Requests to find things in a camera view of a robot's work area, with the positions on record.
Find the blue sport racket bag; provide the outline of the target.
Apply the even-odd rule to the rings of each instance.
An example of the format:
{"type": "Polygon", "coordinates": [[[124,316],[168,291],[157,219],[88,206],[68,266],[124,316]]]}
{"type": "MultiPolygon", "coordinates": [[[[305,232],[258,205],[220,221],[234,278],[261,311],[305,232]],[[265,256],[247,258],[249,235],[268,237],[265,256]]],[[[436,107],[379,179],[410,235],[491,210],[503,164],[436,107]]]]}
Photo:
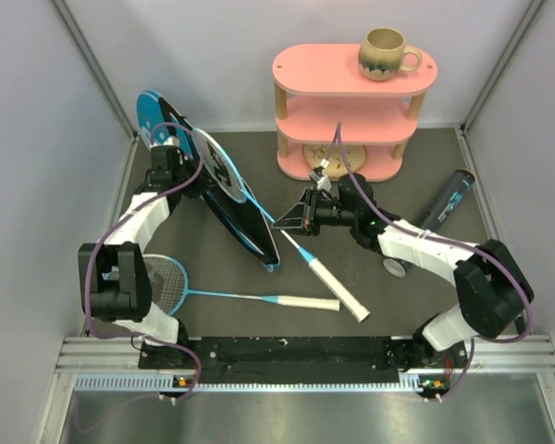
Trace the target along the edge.
{"type": "MultiPolygon", "coordinates": [[[[196,129],[163,95],[153,90],[140,92],[136,99],[136,118],[144,144],[148,148],[162,145],[173,135],[180,141],[180,149],[195,162],[199,161],[197,146],[192,137],[196,129]]],[[[233,201],[219,187],[203,165],[202,175],[212,180],[211,187],[202,199],[224,227],[265,269],[273,272],[280,265],[278,249],[268,220],[251,203],[233,201]]],[[[245,186],[252,193],[244,180],[245,186]]]]}

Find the blue badminton racket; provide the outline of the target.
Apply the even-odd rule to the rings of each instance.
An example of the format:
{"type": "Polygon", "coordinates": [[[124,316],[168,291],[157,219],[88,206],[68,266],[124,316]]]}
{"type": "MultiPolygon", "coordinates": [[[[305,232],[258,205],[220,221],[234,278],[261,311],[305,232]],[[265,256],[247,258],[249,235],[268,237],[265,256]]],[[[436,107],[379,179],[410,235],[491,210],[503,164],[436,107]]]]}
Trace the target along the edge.
{"type": "Polygon", "coordinates": [[[280,306],[338,312],[337,299],[309,298],[290,295],[246,295],[229,292],[194,290],[188,273],[178,260],[163,254],[147,253],[143,257],[150,279],[153,301],[168,315],[174,315],[190,295],[212,296],[267,302],[280,306]]]}
{"type": "MultiPolygon", "coordinates": [[[[240,171],[222,146],[203,129],[194,129],[192,137],[205,168],[225,194],[238,204],[251,202],[269,222],[275,222],[276,219],[258,203],[247,189],[240,171]]],[[[317,257],[304,249],[284,229],[281,229],[280,232],[298,251],[313,273],[343,303],[355,319],[359,323],[363,322],[370,315],[369,310],[339,282],[317,257]]]]}

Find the black shuttlecock tube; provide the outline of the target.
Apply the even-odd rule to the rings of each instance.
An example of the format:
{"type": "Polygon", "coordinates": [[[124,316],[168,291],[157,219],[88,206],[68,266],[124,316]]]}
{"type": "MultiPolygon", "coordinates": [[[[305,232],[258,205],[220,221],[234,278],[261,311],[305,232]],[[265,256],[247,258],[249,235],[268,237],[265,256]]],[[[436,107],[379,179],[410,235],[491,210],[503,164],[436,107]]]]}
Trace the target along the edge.
{"type": "Polygon", "coordinates": [[[420,215],[417,227],[437,231],[458,207],[475,184],[475,175],[467,169],[456,169],[438,190],[433,201],[420,215]]]}

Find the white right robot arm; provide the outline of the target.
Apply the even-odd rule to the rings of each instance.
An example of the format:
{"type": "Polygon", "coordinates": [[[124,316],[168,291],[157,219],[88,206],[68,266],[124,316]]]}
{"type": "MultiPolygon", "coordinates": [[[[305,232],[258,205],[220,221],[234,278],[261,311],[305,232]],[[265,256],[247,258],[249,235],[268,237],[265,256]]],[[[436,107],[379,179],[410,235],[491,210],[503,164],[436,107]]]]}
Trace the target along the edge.
{"type": "Polygon", "coordinates": [[[413,355],[420,364],[437,364],[450,347],[468,339],[495,341],[518,315],[530,311],[534,292],[503,242],[439,236],[434,217],[417,227],[379,207],[373,188],[357,173],[341,177],[337,188],[336,195],[317,185],[306,188],[273,226],[300,236],[317,236],[323,226],[346,227],[366,250],[449,282],[457,302],[414,334],[413,355]]]}

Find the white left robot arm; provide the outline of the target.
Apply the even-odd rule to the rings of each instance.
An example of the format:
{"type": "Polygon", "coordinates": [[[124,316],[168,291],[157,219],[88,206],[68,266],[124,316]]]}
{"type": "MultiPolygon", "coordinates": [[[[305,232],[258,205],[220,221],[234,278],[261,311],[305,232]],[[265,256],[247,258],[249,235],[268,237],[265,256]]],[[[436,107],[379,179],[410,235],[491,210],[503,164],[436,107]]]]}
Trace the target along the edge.
{"type": "Polygon", "coordinates": [[[161,358],[178,367],[191,358],[189,338],[180,321],[154,302],[143,250],[183,194],[201,193],[203,164],[177,142],[155,145],[150,155],[146,179],[118,222],[97,242],[79,248],[81,305],[92,336],[106,338],[96,329],[96,319],[115,324],[128,336],[159,347],[161,358]]]}

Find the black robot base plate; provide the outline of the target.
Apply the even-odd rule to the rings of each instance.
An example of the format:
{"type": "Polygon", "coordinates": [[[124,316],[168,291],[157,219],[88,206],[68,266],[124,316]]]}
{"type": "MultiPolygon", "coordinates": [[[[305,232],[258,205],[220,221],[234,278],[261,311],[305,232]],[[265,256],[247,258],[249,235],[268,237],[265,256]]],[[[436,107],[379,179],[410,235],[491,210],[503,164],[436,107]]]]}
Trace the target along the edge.
{"type": "Polygon", "coordinates": [[[344,384],[396,382],[399,372],[445,372],[466,363],[456,344],[442,352],[393,337],[203,337],[188,347],[209,384],[344,384]]]}

